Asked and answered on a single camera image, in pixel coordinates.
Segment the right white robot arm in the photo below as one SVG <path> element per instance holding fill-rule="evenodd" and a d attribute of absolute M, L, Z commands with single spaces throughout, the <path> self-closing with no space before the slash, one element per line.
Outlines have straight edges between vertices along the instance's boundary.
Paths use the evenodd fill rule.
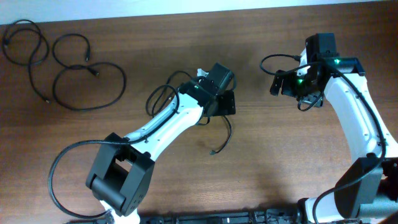
<path fill-rule="evenodd" d="M 351 166 L 334 187 L 297 205 L 297 223 L 362 222 L 397 212 L 397 141 L 384 124 L 355 57 L 341 57 L 332 33 L 308 37 L 299 65 L 273 73 L 270 93 L 300 111 L 329 102 L 348 142 Z"/>

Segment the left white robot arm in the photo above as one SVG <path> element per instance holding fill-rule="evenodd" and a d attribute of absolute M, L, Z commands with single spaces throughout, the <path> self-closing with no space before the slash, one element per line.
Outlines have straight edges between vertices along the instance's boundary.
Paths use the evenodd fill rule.
<path fill-rule="evenodd" d="M 219 63 L 178 88 L 165 87 L 174 94 L 168 106 L 140 129 L 124 137 L 112 133 L 101 143 L 86 186 L 105 209 L 102 223 L 139 223 L 137 208 L 162 152 L 202 118 L 235 113 L 236 77 Z"/>

